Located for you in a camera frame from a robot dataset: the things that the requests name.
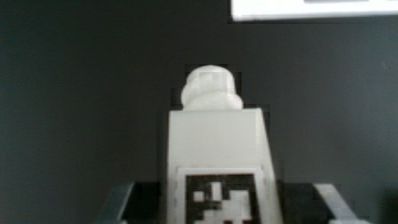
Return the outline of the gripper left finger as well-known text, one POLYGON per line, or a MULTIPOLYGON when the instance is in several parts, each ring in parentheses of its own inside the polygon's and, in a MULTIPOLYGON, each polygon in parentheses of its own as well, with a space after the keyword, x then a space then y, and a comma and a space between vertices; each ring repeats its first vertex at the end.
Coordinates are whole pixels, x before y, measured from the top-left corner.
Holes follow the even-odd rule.
POLYGON ((115 186, 94 224, 159 224, 159 183, 131 182, 115 186))

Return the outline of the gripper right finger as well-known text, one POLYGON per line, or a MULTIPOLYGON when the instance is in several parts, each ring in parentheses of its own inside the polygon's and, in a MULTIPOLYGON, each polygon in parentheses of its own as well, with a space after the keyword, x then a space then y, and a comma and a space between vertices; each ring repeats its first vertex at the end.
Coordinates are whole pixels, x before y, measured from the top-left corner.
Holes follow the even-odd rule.
POLYGON ((277 183, 284 224, 371 224, 325 183, 277 183))

